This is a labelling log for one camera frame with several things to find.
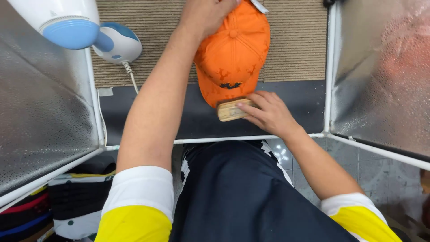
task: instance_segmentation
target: black embroidery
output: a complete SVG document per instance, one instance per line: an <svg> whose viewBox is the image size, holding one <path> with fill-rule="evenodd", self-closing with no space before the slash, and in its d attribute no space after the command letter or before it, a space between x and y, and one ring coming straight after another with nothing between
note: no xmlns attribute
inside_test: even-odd
<svg viewBox="0 0 430 242"><path fill-rule="evenodd" d="M228 90L230 90L230 89L233 89L233 88L239 87L241 84L242 84L241 82L236 82L236 83L234 84L234 86L232 86L232 87L231 87L231 86L230 86L230 83L225 83L225 84L221 84L221 85L219 85L219 87L227 88Z"/></svg>

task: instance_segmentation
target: ribbed mat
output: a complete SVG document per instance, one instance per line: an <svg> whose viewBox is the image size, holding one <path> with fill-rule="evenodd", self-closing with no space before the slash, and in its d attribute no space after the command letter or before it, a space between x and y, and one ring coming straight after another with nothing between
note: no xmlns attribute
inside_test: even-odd
<svg viewBox="0 0 430 242"><path fill-rule="evenodd" d="M185 0L97 0L100 21L132 29L143 53L131 64L142 85L157 63L179 21ZM323 80L326 71L327 10L322 0L260 0L270 11L271 43L260 81ZM131 86L122 65L110 64L92 51L96 87ZM197 81L193 65L190 82Z"/></svg>

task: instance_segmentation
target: gray work surface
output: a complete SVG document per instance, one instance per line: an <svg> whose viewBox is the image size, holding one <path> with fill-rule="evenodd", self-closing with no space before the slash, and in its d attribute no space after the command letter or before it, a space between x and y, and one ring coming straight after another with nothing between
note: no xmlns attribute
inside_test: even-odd
<svg viewBox="0 0 430 242"><path fill-rule="evenodd" d="M325 80L258 83L256 90L276 92L308 133L322 132ZM127 114L136 97L134 87L114 87L112 91L113 96L100 97L108 146L120 144ZM177 140L266 134L268 133L244 119L219 121L216 110L203 99L198 84L188 84Z"/></svg>

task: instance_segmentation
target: white metal frame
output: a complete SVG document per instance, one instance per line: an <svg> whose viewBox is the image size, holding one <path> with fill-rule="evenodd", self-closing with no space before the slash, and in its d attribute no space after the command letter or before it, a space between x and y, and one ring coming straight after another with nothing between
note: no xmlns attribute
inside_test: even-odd
<svg viewBox="0 0 430 242"><path fill-rule="evenodd" d="M359 148L362 148L364 150L383 155L392 159L396 159L398 161L414 165L416 167L429 170L430 171L430 163L427 163L425 161L421 161L418 159L410 158L408 156L399 155L394 152L390 152L384 149L375 148L373 146L369 146L366 144L362 144L359 142L356 142L354 139L349 140L342 137L335 136L333 134L330 134L330 111L331 111L331 104L332 104L332 87L334 83L335 78L335 67L334 67L334 61L335 61L335 43L338 43L340 39L340 36L337 36L336 33L336 23L339 21L339 16L336 15L336 9L339 7L339 2L336 2L333 6L329 9L329 19L328 19L328 33L327 33L327 63L326 63L326 102L325 102L325 111L324 111L324 129L322 133L312 133L309 134L311 137L327 137L331 139L335 139L340 142L344 142L346 144L356 146ZM107 146L105 147L105 133L104 133L104 122L102 121L102 116L100 112L100 102L99 97L97 93L97 89L95 88L94 84L94 73L92 69L92 58L91 58L91 51L89 48L85 49L86 52L86 61L88 65L88 75L91 85L91 95L92 95L92 102L94 107L94 114L95 114L95 121L97 126L97 134L98 134L98 140L100 148L93 151L92 153L89 153L33 182L30 182L6 195L3 195L0 197L0 212L4 211L8 207L12 206L13 204L19 202L24 197L31 194L33 191L39 189L40 187L47 184L50 180L54 179L56 176L63 174L64 172L70 170L71 168L83 163L84 161L90 159L91 157L98 155L102 153L103 151L107 150L117 150L120 146ZM276 139L278 138L275 135L260 135L260 136L243 136L243 137L221 137L221 138L204 138L204 139L189 139L189 140L175 140L174 144L186 144L186 143L206 143L206 142L217 142L217 141L224 141L224 140L258 140L258 139Z"/></svg>

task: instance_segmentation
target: red fabric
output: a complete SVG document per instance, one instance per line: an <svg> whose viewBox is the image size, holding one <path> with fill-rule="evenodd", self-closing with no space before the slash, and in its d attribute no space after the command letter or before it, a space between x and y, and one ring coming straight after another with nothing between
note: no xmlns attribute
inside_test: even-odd
<svg viewBox="0 0 430 242"><path fill-rule="evenodd" d="M35 199L29 203L26 203L26 204L23 204L23 205L17 206L17 207L8 208L4 212L2 212L1 214L16 213L16 212L21 212L21 211L30 209L30 208L36 206L39 202L41 202L44 199L48 199L48 193L43 194L42 196L38 197L37 199Z"/></svg>

